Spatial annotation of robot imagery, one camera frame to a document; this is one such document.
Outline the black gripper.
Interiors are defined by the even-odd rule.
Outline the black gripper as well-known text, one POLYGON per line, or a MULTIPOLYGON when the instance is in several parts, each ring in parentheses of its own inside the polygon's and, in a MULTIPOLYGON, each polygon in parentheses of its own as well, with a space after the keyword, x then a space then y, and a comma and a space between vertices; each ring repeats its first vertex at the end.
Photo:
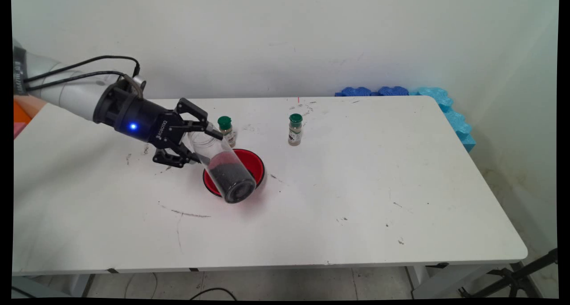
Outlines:
POLYGON ((185 98, 179 99, 174 112, 134 94, 114 94, 114 130, 155 146, 153 162, 176 168, 201 163, 198 155, 181 142, 184 132, 223 139, 208 122, 208 113, 185 98), (183 120, 182 114, 197 120, 183 120))

